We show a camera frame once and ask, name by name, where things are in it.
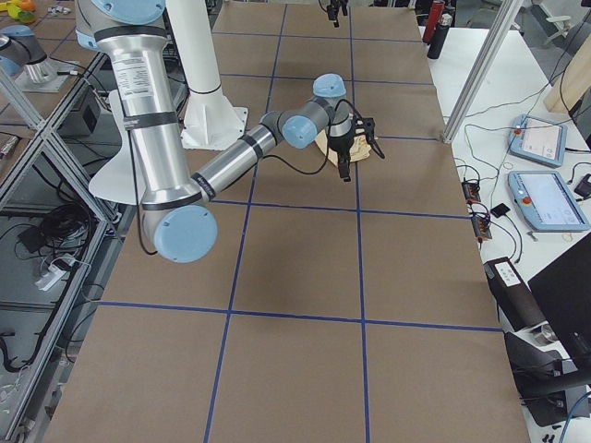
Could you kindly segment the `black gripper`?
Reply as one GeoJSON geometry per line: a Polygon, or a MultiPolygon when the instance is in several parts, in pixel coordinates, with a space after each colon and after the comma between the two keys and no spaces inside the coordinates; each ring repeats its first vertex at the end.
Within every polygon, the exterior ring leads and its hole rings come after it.
{"type": "Polygon", "coordinates": [[[344,17],[348,16],[348,1],[330,0],[326,6],[322,7],[322,10],[327,14],[328,20],[333,21],[333,26],[339,28],[339,14],[342,14],[344,17]]]}
{"type": "Polygon", "coordinates": [[[340,178],[346,182],[351,182],[350,176],[350,149],[354,144],[356,131],[366,137],[367,143],[372,148],[375,144],[375,122],[373,118],[356,118],[350,116],[348,119],[338,125],[331,125],[328,128],[328,149],[337,154],[340,178]]]}

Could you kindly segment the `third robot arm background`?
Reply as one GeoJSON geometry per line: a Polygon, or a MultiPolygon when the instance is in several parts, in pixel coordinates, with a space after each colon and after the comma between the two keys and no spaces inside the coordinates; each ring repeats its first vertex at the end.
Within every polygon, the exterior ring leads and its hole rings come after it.
{"type": "Polygon", "coordinates": [[[59,63],[47,55],[25,25],[1,29],[1,67],[27,92],[57,93],[66,81],[58,75],[59,63]]]}

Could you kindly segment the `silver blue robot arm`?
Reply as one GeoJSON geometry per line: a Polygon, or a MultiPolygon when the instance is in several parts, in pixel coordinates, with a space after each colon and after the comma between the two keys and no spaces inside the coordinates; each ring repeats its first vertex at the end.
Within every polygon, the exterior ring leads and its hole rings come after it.
{"type": "Polygon", "coordinates": [[[378,148],[374,121],[333,73],[315,79],[300,108],[267,113],[247,128],[247,110],[223,93],[202,1],[79,1],[76,20],[80,45],[110,59],[132,200],[143,210],[144,234],[170,261],[209,253],[218,228],[207,203],[277,145],[303,149],[324,134],[343,180],[358,138],[378,148]]]}

